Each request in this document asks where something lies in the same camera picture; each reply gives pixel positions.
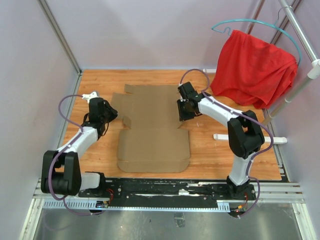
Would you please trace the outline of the brown cardboard box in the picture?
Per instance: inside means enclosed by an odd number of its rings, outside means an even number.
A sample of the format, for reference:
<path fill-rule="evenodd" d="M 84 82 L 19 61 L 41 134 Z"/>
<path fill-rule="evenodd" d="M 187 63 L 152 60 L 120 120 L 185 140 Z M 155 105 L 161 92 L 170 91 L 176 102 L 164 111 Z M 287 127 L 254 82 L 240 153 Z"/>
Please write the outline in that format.
<path fill-rule="evenodd" d="M 111 106 L 120 130 L 117 165 L 127 173 L 180 173 L 190 164 L 189 131 L 181 128 L 176 85 L 130 85 Z"/>

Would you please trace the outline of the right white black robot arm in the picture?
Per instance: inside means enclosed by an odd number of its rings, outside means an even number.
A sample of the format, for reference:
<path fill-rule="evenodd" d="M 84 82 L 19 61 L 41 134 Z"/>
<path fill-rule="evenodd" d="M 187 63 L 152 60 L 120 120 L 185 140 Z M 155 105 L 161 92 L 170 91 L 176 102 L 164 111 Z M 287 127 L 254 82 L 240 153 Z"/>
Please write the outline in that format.
<path fill-rule="evenodd" d="M 198 93 L 190 82 L 178 86 L 180 99 L 177 100 L 181 122 L 206 115 L 227 128 L 229 148 L 234 154 L 232 169 L 227 176 L 227 196 L 240 199 L 248 187 L 252 157 L 265 143 L 262 127 L 256 114 L 231 108 L 207 93 Z"/>

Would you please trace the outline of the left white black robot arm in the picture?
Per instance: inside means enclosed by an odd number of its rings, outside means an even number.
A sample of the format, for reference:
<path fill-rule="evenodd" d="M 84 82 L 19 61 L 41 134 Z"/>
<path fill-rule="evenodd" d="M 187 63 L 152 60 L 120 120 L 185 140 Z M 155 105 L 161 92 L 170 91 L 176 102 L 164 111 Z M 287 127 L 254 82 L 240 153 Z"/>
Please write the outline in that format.
<path fill-rule="evenodd" d="M 71 97 L 81 97 L 88 103 L 88 112 L 84 115 L 82 124 L 68 119 L 61 111 L 63 101 Z M 96 92 L 65 96 L 58 104 L 58 112 L 64 120 L 78 127 L 78 132 L 63 146 L 44 153 L 41 191 L 51 194 L 58 201 L 66 196 L 75 196 L 79 191 L 86 189 L 96 198 L 103 197 L 107 193 L 107 185 L 100 181 L 99 173 L 82 174 L 80 158 L 91 145 L 106 134 L 110 122 L 117 118 L 118 112 Z"/>

